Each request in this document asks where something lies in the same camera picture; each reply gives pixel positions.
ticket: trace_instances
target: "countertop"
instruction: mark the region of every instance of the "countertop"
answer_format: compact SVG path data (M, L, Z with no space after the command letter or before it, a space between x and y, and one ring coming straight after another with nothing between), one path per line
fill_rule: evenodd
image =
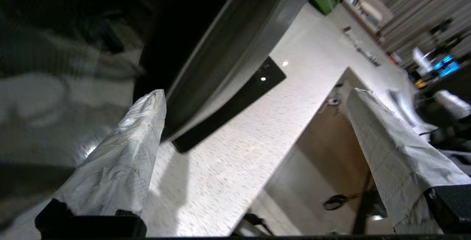
M348 25L380 67L343 35ZM160 145L142 215L148 237L229 235L348 67L396 114L387 90L409 87L342 6L325 17L306 4L270 56L287 79L188 154Z

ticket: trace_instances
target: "green object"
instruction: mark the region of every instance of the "green object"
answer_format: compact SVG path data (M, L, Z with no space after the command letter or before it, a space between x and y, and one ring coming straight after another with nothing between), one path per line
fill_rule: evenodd
M328 15L339 4L340 0L309 0L323 15Z

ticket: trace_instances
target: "white speckled countertop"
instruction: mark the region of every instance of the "white speckled countertop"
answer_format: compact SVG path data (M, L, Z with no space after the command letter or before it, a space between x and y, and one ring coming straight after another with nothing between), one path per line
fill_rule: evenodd
M355 51L347 25L382 66ZM188 154L160 145L142 215L148 237L229 235L347 67L397 111L387 88L402 86L398 68L341 6L324 17L306 4L270 56L287 79Z

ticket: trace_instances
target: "kitchen counter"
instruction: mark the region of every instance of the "kitchen counter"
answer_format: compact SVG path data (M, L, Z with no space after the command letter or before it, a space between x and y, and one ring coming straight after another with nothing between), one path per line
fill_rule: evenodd
M380 67L355 50L346 26ZM142 215L148 237L229 235L348 67L398 115L387 90L412 90L341 6L325 17L306 4L270 56L287 79L188 154L160 145Z

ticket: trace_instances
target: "curtain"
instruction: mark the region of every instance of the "curtain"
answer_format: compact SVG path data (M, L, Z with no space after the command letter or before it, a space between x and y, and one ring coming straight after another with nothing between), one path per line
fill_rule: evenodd
M382 0L394 13L394 18L381 30L385 37L382 47L396 52L406 64L412 62L412 49L419 47L424 53L433 47L427 30L439 22L452 18L448 30L437 33L440 41L471 27L471 0ZM452 50L455 57L471 52L471 37L464 39Z

